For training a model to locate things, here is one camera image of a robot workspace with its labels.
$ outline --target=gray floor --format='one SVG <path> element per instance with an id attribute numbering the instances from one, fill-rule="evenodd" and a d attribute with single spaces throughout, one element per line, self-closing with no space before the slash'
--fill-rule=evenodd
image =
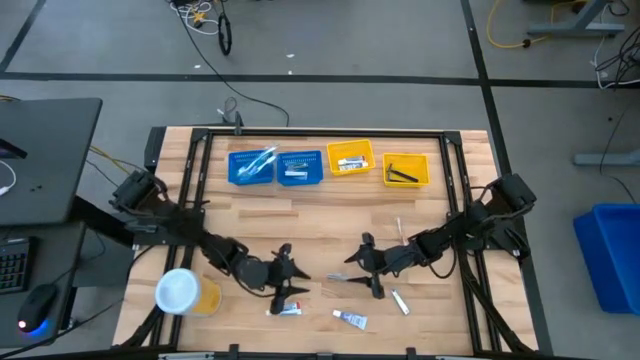
<path id="1" fill-rule="evenodd" d="M 0 54 L 35 1 L 0 0 Z M 501 50 L 486 42 L 492 1 L 471 0 L 491 78 L 593 80 L 589 63 L 599 39 L 553 39 L 528 50 Z M 458 1 L 275 0 L 228 3 L 234 49 L 220 55 L 215 38 L 196 36 L 203 52 L 226 74 L 410 75 L 475 77 L 476 69 Z M 503 1 L 494 38 L 520 41 L 528 22 L 548 17 L 549 6 Z M 559 16 L 571 16 L 560 12 Z M 637 23 L 637 13 L 623 19 Z M 623 37 L 607 41 L 601 58 Z M 48 0 L 8 71 L 61 73 L 202 73 L 175 15 L 162 1 Z M 403 84 L 241 83 L 251 96 L 291 113 L 292 126 L 489 129 L 479 87 Z M 154 125 L 204 124 L 231 95 L 219 83 L 0 81 L 0 93 L 23 99 L 95 96 L 104 107 L 93 143 L 112 155 L 142 162 Z M 543 310 L 558 355 L 635 359 L 640 319 L 602 312 L 586 272 L 572 219 L 596 203 L 628 202 L 596 169 L 575 168 L 576 152 L 600 151 L 614 119 L 638 91 L 494 88 L 512 168 L 539 198 L 526 223 Z M 638 147 L 640 106 L 631 105 L 612 150 Z M 240 101 L 247 125 L 281 126 L 282 115 Z M 117 169 L 96 159 L 116 181 Z M 640 194 L 640 170 L 607 169 Z M 113 187 L 86 168 L 80 194 L 108 209 Z M 86 254 L 95 251 L 92 239 Z M 110 246 L 105 261 L 126 269 L 130 255 Z M 99 264 L 85 269 L 100 277 Z M 74 315 L 89 316 L 122 296 L 123 286 L 82 289 Z M 33 354 L 107 348 L 118 309 Z"/>

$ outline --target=blue plastic bin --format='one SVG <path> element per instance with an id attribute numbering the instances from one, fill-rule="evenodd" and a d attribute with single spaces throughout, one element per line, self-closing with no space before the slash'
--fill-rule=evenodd
<path id="1" fill-rule="evenodd" d="M 640 315 L 640 206 L 596 205 L 573 227 L 602 310 Z"/>
<path id="2" fill-rule="evenodd" d="M 239 186 L 273 182 L 273 163 L 268 164 L 259 173 L 248 179 L 240 179 L 238 177 L 238 170 L 255 160 L 263 151 L 264 150 L 251 150 L 229 153 L 229 174 L 227 177 L 229 182 Z"/>
<path id="3" fill-rule="evenodd" d="M 306 163 L 307 178 L 305 180 L 284 176 L 288 164 Z M 284 186 L 314 185 L 322 181 L 322 153 L 316 151 L 300 151 L 278 154 L 278 182 Z"/>

